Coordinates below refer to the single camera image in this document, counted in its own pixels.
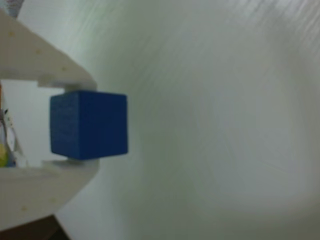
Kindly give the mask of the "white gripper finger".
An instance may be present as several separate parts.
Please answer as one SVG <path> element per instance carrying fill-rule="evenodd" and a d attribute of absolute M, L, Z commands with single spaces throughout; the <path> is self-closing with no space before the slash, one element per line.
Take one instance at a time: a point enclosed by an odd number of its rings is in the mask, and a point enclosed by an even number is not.
<path fill-rule="evenodd" d="M 0 12 L 0 78 L 36 81 L 44 88 L 96 91 L 92 76 L 15 18 Z"/>
<path fill-rule="evenodd" d="M 57 212 L 96 175 L 98 159 L 43 161 L 0 170 L 0 227 L 10 229 Z"/>

